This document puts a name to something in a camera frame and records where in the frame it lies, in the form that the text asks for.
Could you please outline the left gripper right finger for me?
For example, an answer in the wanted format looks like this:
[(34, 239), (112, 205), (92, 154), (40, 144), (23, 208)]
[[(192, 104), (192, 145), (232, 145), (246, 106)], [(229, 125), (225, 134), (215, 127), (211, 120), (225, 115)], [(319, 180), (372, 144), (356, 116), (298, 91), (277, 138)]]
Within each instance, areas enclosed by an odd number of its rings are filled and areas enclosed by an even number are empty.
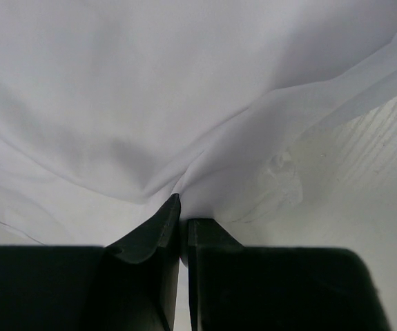
[(187, 223), (193, 330), (389, 330), (362, 259), (342, 248), (242, 245), (213, 219)]

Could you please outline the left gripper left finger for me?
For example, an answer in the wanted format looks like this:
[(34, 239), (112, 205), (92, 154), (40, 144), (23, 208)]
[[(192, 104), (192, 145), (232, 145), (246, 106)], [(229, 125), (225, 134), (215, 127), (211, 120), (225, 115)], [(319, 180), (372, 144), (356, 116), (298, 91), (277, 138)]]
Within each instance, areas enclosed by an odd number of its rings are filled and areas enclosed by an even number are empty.
[(180, 197), (106, 246), (0, 245), (0, 330), (172, 330)]

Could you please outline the white t shirt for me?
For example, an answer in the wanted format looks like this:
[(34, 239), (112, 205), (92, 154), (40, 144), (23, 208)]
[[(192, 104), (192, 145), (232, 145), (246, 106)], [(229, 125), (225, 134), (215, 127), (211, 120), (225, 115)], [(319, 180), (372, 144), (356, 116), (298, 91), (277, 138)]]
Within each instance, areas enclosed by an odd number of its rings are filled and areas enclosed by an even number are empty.
[(0, 1), (0, 243), (241, 219), (308, 130), (397, 94), (397, 1)]

